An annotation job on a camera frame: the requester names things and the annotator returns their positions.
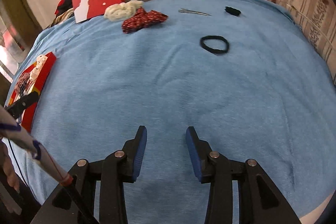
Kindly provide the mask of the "dark red polka dot scrunchie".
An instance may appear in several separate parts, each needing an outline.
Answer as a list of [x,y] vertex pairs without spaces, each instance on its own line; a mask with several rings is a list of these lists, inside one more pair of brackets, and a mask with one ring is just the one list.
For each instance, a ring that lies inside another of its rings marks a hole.
[[139,8],[135,12],[135,14],[123,21],[121,28],[123,33],[129,34],[132,32],[137,32],[143,28],[149,28],[151,26],[161,24],[168,19],[168,16],[155,11],[151,10],[149,12],[145,11],[144,8]]

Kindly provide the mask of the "red white striped scrunchie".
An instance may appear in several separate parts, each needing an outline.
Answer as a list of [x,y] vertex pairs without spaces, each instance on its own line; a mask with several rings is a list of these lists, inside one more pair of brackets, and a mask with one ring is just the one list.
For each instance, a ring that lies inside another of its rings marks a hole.
[[26,88],[28,87],[30,83],[30,73],[22,73],[18,80],[17,80],[17,83],[15,84],[15,92],[18,94],[18,95],[22,95]]

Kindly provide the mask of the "red tray box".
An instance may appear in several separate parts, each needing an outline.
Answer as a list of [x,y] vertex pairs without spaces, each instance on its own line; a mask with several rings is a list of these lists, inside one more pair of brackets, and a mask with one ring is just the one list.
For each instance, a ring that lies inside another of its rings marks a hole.
[[[45,62],[41,72],[39,73],[37,80],[34,83],[30,81],[28,87],[26,88],[25,92],[21,96],[18,95],[15,92],[15,90],[13,90],[13,92],[11,93],[10,99],[9,99],[8,106],[31,92],[38,92],[39,96],[41,95],[46,79],[49,76],[51,68],[53,67],[56,61],[56,56],[52,52],[46,53],[45,55],[47,56],[47,61]],[[36,66],[36,62],[37,61],[31,64],[22,73],[26,73],[26,72],[30,73],[30,71],[32,71],[32,69]],[[32,128],[33,118],[34,118],[35,109],[37,107],[37,104],[38,102],[28,107],[18,119],[15,119],[28,132],[30,132]]]

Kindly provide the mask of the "white patterned scrunchie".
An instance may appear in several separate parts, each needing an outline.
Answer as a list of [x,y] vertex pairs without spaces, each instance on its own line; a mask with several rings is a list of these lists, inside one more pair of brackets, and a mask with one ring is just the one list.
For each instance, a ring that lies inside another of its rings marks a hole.
[[36,66],[32,69],[32,71],[30,71],[29,79],[32,83],[34,83],[37,80],[39,73],[41,72],[46,61],[47,61],[46,55],[39,55],[37,57]]

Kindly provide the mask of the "stained glass window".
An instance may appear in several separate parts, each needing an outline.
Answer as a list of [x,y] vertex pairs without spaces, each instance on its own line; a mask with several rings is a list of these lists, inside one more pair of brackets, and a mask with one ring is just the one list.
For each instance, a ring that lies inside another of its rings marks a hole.
[[13,20],[1,0],[1,73],[10,82],[29,52]]

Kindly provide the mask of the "blue bed blanket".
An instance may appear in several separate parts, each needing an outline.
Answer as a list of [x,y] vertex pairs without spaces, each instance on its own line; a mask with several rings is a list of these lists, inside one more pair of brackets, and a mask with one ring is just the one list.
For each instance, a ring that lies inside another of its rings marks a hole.
[[[225,12],[226,6],[241,11]],[[286,9],[265,0],[153,0],[164,23],[132,34],[97,16],[42,31],[22,72],[52,52],[32,135],[66,170],[147,128],[130,223],[203,223],[186,130],[231,160],[255,159],[298,217],[335,191],[335,86]],[[184,14],[188,9],[210,14]]]

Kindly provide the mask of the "dark clothes pile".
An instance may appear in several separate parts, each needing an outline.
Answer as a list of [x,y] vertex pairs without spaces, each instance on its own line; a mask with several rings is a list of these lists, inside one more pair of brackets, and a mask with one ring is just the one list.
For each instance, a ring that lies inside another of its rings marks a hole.
[[74,16],[72,0],[61,0],[56,7],[55,19],[50,24],[50,27],[56,26],[72,16]]

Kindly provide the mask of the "cream fluffy scrunchie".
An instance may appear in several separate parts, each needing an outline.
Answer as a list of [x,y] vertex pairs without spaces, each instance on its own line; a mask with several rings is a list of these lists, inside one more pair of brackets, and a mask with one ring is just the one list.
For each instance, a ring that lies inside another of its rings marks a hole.
[[131,0],[129,2],[111,5],[105,9],[104,18],[111,22],[129,19],[143,4],[143,1]]

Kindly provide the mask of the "small black hair clip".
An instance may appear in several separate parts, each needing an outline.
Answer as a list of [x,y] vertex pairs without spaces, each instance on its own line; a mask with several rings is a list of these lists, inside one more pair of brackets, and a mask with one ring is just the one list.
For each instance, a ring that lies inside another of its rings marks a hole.
[[234,9],[233,7],[228,7],[226,6],[225,8],[225,12],[233,15],[233,16],[240,16],[240,14],[242,13],[240,10],[238,9]]

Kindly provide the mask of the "silver hair pin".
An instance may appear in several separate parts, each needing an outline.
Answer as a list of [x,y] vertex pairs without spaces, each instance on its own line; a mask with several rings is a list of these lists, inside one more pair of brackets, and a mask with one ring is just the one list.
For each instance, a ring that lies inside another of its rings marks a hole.
[[202,16],[210,16],[210,14],[208,14],[208,13],[194,11],[194,10],[188,10],[188,9],[179,9],[178,12],[184,13],[184,14],[197,14],[197,15],[202,15]]

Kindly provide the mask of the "striped floral side pillow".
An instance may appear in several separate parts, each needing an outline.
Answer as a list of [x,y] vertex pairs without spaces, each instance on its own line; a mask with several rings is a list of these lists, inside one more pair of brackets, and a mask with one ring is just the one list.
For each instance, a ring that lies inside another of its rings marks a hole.
[[335,81],[335,3],[333,0],[275,0],[285,7],[324,59]]

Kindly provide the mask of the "wooden door frame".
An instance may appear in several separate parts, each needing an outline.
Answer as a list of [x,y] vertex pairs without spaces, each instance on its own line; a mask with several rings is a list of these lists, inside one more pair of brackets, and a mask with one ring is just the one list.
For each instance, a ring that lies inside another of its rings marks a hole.
[[1,17],[15,38],[34,40],[42,31],[27,0],[1,0]]

